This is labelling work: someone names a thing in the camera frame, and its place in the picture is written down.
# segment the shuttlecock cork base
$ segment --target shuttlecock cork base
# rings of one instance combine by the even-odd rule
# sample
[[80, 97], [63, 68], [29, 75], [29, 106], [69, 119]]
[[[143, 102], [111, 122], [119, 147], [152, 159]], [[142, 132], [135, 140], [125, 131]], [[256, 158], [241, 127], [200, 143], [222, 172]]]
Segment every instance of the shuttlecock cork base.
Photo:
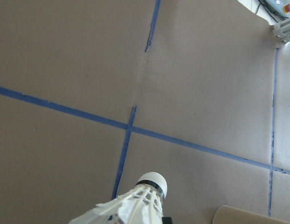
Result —
[[164, 177], [156, 172], [146, 173], [129, 192], [110, 202], [97, 204], [69, 224], [162, 224], [162, 202], [166, 195]]

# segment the gray floor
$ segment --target gray floor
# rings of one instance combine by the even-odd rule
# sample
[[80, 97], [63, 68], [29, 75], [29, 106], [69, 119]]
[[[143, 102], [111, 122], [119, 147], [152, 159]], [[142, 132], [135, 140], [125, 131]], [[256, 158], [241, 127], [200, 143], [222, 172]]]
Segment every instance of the gray floor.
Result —
[[0, 223], [109, 201], [135, 105], [119, 194], [156, 171], [174, 223], [221, 205], [290, 221], [290, 43], [235, 0], [175, 0], [144, 53], [154, 6], [0, 1]]

